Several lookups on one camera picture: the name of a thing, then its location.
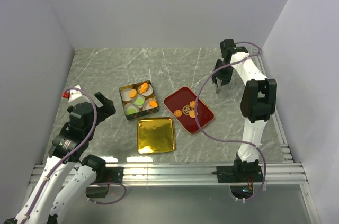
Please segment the silver metal tongs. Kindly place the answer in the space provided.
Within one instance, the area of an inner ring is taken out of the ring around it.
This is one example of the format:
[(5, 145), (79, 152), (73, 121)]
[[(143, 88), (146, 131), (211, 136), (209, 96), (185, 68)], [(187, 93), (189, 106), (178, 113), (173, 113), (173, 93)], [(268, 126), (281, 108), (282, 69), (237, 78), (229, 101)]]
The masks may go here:
[(219, 94), (221, 91), (221, 87), (222, 87), (222, 81), (221, 80), (217, 80), (215, 83), (215, 89), (216, 89), (216, 93)]

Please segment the green round cookie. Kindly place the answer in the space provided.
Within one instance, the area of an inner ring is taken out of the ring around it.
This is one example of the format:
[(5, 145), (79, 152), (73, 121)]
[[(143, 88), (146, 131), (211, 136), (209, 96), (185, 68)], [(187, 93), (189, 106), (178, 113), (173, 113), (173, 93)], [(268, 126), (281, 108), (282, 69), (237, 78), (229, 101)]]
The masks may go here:
[(129, 109), (126, 110), (127, 115), (131, 115), (131, 114), (134, 114), (134, 113), (136, 113), (136, 110), (133, 109), (133, 108), (129, 108)]
[(144, 104), (144, 99), (142, 97), (137, 97), (134, 101), (134, 104), (137, 105), (137, 106), (143, 106)]

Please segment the orange fish shaped cookie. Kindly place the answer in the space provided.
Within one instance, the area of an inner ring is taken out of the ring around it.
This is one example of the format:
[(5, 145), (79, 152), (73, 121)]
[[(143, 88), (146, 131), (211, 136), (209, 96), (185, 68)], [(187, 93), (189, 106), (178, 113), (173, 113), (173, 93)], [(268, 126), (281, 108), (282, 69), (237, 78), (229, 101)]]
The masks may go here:
[(148, 89), (149, 89), (148, 83), (142, 83), (142, 84), (139, 86), (138, 91), (139, 91), (140, 94), (143, 94), (143, 93), (147, 92)]

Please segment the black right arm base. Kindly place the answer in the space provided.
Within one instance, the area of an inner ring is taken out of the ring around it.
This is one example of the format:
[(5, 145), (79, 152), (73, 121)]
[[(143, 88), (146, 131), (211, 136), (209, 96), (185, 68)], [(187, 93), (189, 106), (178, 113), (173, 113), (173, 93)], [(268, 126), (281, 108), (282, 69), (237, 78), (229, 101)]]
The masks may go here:
[(234, 161), (233, 166), (217, 166), (212, 172), (218, 183), (230, 184), (230, 191), (236, 201), (246, 202), (265, 188), (264, 173), (258, 162)]

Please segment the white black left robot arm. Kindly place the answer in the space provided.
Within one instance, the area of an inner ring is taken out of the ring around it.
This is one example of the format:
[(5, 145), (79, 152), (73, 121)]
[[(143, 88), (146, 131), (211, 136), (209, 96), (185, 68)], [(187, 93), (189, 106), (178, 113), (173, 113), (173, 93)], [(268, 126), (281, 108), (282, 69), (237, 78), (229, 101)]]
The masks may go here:
[(112, 100), (102, 93), (98, 107), (78, 87), (63, 93), (70, 106), (69, 121), (53, 140), (44, 170), (26, 204), (5, 223), (61, 223), (70, 205), (93, 182), (106, 182), (104, 159), (88, 155), (80, 159), (93, 139), (95, 127), (115, 114)]

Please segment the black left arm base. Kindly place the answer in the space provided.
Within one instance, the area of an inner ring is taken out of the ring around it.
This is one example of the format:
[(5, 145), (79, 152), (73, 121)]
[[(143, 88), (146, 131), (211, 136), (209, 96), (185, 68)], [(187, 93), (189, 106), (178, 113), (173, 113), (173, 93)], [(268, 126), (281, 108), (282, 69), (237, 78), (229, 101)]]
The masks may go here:
[(99, 177), (86, 188), (86, 196), (90, 199), (103, 199), (108, 196), (109, 189), (121, 184), (123, 179), (123, 167), (106, 167), (100, 172)]

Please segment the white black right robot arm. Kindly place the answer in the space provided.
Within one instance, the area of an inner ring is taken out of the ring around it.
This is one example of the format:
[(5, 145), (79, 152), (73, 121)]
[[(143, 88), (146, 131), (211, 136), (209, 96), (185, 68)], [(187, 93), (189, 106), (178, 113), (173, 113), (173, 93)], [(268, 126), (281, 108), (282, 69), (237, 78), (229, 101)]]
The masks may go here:
[(243, 141), (234, 161), (233, 175), (238, 181), (247, 180), (258, 167), (259, 153), (264, 127), (275, 112), (277, 82), (267, 78), (254, 64), (252, 55), (244, 46), (237, 46), (233, 39), (220, 43), (221, 59), (218, 59), (212, 76), (216, 93), (230, 83), (236, 71), (245, 88), (240, 102), (244, 117)]

